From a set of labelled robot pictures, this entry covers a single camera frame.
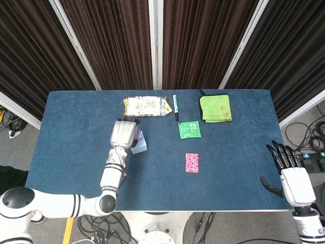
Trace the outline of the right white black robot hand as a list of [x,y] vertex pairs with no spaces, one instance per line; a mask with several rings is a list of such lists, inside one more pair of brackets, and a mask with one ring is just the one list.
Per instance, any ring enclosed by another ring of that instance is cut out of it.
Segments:
[[296,152],[287,145],[275,140],[266,145],[274,160],[281,188],[271,186],[265,177],[260,177],[263,187],[270,193],[286,199],[292,207],[306,207],[316,201],[313,186],[306,168]]

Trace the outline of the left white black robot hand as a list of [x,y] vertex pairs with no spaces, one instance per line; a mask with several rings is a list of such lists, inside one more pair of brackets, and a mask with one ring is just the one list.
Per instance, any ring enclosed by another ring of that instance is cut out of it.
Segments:
[[140,123],[138,118],[118,118],[113,126],[110,137],[110,144],[112,147],[123,147],[129,149],[134,141],[135,131],[137,125]]

